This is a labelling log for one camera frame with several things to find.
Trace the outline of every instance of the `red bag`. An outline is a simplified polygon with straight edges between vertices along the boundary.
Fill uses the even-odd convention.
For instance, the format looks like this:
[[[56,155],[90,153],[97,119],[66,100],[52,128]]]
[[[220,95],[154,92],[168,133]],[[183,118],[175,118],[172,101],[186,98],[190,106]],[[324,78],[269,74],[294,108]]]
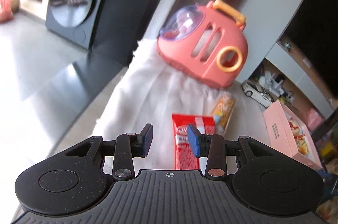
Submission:
[[[0,23],[13,19],[11,0],[0,0]]]
[[[214,134],[215,122],[211,116],[172,115],[175,136],[175,169],[199,169],[199,159],[191,151],[187,127],[195,124],[202,134]]]

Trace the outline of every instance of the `pink pet carrier toy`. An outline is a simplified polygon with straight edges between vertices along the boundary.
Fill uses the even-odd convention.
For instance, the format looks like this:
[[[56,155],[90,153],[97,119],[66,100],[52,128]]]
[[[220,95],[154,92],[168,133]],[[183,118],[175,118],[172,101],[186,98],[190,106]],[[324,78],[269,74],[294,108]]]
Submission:
[[[161,29],[158,52],[168,64],[204,84],[228,87],[247,58],[244,28],[244,15],[221,0],[184,7]]]

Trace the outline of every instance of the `red snack package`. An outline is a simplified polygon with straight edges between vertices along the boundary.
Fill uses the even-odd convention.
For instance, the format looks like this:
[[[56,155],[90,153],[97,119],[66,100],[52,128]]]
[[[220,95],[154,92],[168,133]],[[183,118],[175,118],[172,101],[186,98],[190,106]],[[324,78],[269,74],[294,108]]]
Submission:
[[[214,134],[213,117],[173,114],[172,122],[175,137],[175,169],[199,169],[199,159],[193,155],[188,142],[187,127],[189,124],[195,124],[202,134]]]

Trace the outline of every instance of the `plastic-wrapped bread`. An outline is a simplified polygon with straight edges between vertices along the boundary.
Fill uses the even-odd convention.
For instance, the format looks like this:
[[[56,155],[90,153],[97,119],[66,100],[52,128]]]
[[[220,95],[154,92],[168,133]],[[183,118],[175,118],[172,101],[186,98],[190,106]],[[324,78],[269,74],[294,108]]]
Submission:
[[[219,98],[211,113],[215,121],[217,134],[224,136],[234,109],[235,102],[236,98],[234,98],[230,92],[226,92]]]

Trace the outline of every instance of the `white tablecloth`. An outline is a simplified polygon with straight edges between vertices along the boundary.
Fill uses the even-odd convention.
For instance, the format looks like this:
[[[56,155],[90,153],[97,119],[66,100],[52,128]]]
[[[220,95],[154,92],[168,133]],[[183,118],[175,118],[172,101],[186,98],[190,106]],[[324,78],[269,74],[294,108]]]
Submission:
[[[104,140],[120,134],[139,133],[146,123],[153,125],[153,142],[146,158],[134,158],[140,169],[173,169],[174,136],[172,113],[210,115],[223,90],[211,89],[167,65],[156,52],[156,40],[143,40],[121,82],[93,131]],[[237,99],[225,138],[251,136],[270,144],[262,112],[264,107],[246,97],[238,82],[227,88]],[[234,158],[227,158],[228,173],[237,170]],[[111,173],[113,158],[106,158],[104,172]]]

